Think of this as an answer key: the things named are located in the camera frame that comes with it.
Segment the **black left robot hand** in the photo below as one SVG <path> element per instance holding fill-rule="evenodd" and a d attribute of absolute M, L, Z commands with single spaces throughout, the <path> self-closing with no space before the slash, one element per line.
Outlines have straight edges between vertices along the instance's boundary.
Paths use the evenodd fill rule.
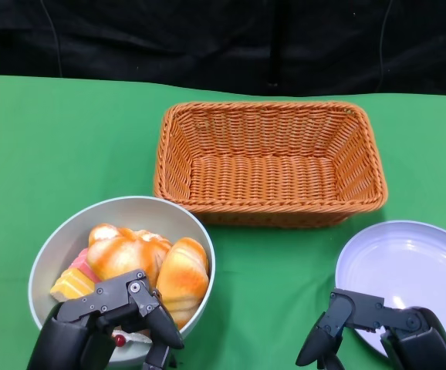
<path fill-rule="evenodd" d="M 142 367 L 164 369 L 172 349 L 184 347 L 173 318 L 146 273 L 137 269 L 98 284 L 93 293 L 56 304 L 29 359 L 30 369 L 105 369 L 116 348 L 113 330 L 148 329 L 152 341 Z"/>

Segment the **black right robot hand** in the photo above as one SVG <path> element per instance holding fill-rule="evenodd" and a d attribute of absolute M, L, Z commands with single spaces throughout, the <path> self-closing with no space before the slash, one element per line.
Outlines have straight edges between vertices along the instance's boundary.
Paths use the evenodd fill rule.
<path fill-rule="evenodd" d="M 446 331 L 434 312 L 389 308 L 381 297 L 339 288 L 330 293 L 329 307 L 307 335 L 296 365 L 343 369 L 337 352 L 344 328 L 372 333 L 383 328 L 380 343 L 395 369 L 446 369 Z"/>

